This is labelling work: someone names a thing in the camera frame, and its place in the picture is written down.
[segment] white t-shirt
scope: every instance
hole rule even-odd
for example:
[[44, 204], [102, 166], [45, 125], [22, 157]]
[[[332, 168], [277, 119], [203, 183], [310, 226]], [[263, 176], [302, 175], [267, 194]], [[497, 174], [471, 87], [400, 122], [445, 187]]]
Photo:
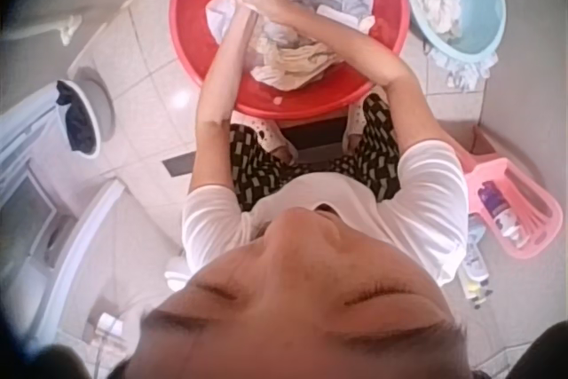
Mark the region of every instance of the white t-shirt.
[[398, 179], [401, 189], [394, 198], [377, 203], [355, 179], [311, 173], [264, 197], [250, 212], [241, 212], [236, 195], [226, 187], [198, 188], [185, 203], [187, 263], [196, 272], [251, 242], [282, 211], [327, 204], [348, 226], [408, 254], [441, 286], [454, 279], [466, 253], [468, 190], [462, 167], [448, 144], [429, 140], [402, 155]]

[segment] slipper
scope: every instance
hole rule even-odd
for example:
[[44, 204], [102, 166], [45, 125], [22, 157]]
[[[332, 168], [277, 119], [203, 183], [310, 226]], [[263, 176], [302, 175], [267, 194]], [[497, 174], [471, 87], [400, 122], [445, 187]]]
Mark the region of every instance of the slipper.
[[242, 124], [252, 128], [256, 132], [258, 144], [267, 152], [272, 153], [281, 146], [286, 146], [288, 151], [292, 154], [292, 162], [296, 163], [298, 159], [298, 150], [292, 145], [290, 141], [284, 138], [278, 124], [274, 120], [259, 119], [233, 111], [231, 123]]
[[344, 154], [352, 154], [349, 151], [349, 136], [350, 135], [363, 135], [363, 130], [367, 126], [367, 119], [363, 112], [363, 104], [365, 103], [363, 97], [354, 104], [349, 105], [349, 112], [347, 113], [347, 126], [343, 134], [342, 149]]

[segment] plastic bottle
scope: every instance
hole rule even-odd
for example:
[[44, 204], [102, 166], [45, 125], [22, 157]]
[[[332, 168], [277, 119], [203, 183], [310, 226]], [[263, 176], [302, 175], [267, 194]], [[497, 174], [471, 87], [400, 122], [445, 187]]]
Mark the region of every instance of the plastic bottle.
[[484, 182], [483, 188], [477, 191], [477, 195], [497, 228], [501, 230], [501, 234], [511, 240], [518, 249], [522, 248], [528, 239], [523, 239], [518, 217], [495, 183], [493, 181]]

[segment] closed eye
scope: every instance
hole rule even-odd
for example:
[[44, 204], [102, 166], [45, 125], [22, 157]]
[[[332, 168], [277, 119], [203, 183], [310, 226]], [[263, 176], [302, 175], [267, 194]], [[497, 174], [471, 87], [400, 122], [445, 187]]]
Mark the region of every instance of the closed eye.
[[199, 282], [199, 281], [195, 282], [193, 285], [200, 290], [203, 290], [207, 293], [218, 296], [218, 297], [225, 299], [227, 301], [236, 301], [237, 300], [237, 296], [232, 291], [227, 290], [226, 288], [221, 288], [219, 286], [215, 286], [215, 285], [211, 285], [211, 284], [207, 284], [207, 283], [202, 283], [202, 282]]
[[375, 283], [375, 285], [371, 289], [363, 290], [362, 292], [359, 292], [355, 297], [349, 298], [347, 302], [344, 303], [344, 305], [353, 306], [356, 304], [361, 304], [379, 296], [410, 294], [412, 294], [410, 289], [405, 288], [404, 286], [384, 286], [380, 283]]

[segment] blue plastic basin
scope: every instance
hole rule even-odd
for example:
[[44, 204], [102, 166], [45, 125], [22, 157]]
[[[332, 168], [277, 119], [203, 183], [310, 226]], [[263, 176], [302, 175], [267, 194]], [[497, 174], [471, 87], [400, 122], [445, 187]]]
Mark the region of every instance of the blue plastic basin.
[[416, 0], [409, 0], [413, 21], [432, 45], [450, 58], [478, 62], [496, 51], [507, 17], [505, 0], [462, 0], [462, 36], [445, 42], [430, 28]]

